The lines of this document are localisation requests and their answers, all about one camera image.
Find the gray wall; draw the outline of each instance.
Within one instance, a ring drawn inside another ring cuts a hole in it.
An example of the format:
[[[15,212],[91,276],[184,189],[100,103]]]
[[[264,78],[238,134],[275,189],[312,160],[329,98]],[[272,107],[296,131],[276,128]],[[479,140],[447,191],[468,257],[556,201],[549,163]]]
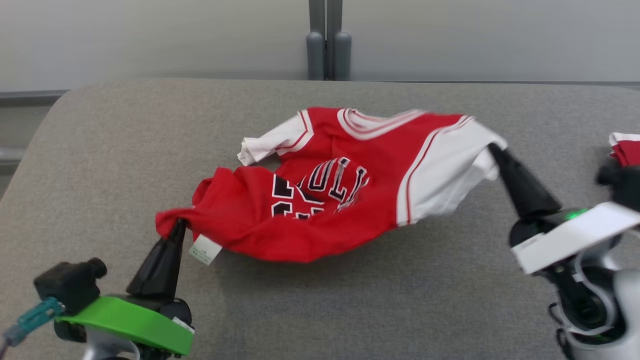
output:
[[[297,0],[0,0],[0,92],[136,76],[305,79]]]
[[[640,81],[638,0],[344,1],[351,78]]]
[[[637,0],[344,1],[352,79],[640,81]],[[0,92],[305,79],[308,2],[0,0]]]

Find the black lettering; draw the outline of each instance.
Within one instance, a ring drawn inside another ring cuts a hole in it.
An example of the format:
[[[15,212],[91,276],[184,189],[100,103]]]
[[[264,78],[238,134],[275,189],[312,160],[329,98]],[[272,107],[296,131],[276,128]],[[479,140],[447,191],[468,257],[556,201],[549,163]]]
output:
[[[310,204],[324,205],[324,201],[320,201],[315,196],[311,196],[311,195],[305,193],[304,191],[300,190],[300,188],[298,188],[298,187],[296,187],[296,189],[300,193],[302,198],[305,199],[305,202],[308,202]]]
[[[311,177],[309,178],[309,190],[313,190],[315,192],[323,192],[324,189],[326,189],[327,177],[329,177],[329,173],[331,173],[331,168],[333,167],[334,162],[335,160],[326,161],[316,166],[313,173],[311,173]]]
[[[292,204],[286,201],[278,201],[271,206],[271,216],[291,214]]]
[[[364,175],[367,174],[367,171],[364,169],[364,167],[358,167],[358,170],[356,171],[358,172],[358,175],[356,176],[356,183],[353,186],[353,190],[351,191],[351,195],[349,195],[349,199],[347,201],[353,201],[356,193],[363,186],[362,179],[364,179]]]
[[[305,175],[305,177],[303,177],[303,178],[302,178],[302,180],[298,181],[298,184],[296,184],[296,186],[297,186],[298,188],[301,188],[301,187],[302,187],[302,184],[304,184],[304,183],[305,183],[305,179],[306,179],[306,178],[307,178],[307,176]]]
[[[349,164],[350,160],[347,158],[340,158],[338,160],[338,170],[335,171],[335,177],[333,178],[333,186],[331,187],[331,191],[329,191],[329,196],[338,200],[339,202],[343,202],[345,196],[347,195],[347,188],[341,185],[342,174],[344,173],[344,169]]]
[[[293,199],[293,186],[279,176],[273,176],[273,197]]]

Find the basketball jersey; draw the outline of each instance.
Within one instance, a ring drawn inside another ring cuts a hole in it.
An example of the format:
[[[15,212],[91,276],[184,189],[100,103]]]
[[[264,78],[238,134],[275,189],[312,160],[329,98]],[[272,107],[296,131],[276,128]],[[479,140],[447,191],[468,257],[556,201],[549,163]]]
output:
[[[611,156],[622,167],[640,165],[640,135],[613,133],[609,135]]]
[[[410,110],[389,118],[309,108],[259,138],[245,138],[235,172],[219,168],[193,207],[158,213],[166,236],[178,218],[229,250],[309,262],[385,231],[455,210],[498,168],[486,149],[506,141],[466,115]],[[272,154],[275,173],[249,167]]]

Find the green light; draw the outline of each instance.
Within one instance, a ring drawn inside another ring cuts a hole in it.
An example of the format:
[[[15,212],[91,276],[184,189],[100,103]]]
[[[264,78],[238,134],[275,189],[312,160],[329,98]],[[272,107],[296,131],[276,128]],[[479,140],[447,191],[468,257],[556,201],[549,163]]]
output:
[[[567,215],[564,216],[564,219],[569,221],[569,220],[573,220],[574,218],[579,217],[580,215],[586,213],[587,211],[589,211],[589,209],[580,209],[580,210],[576,210],[572,213],[569,213]]]

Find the white sleeve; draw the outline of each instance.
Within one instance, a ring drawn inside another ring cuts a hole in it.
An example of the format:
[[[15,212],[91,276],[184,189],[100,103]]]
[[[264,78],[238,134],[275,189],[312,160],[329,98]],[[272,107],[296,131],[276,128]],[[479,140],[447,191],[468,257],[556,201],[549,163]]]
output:
[[[313,137],[314,130],[306,110],[276,126],[259,138],[244,138],[238,160],[248,166],[274,152],[278,155],[302,149]]]
[[[473,117],[430,134],[400,185],[398,225],[452,213],[483,179],[498,178],[499,168],[487,149],[492,142],[507,147],[505,139]]]

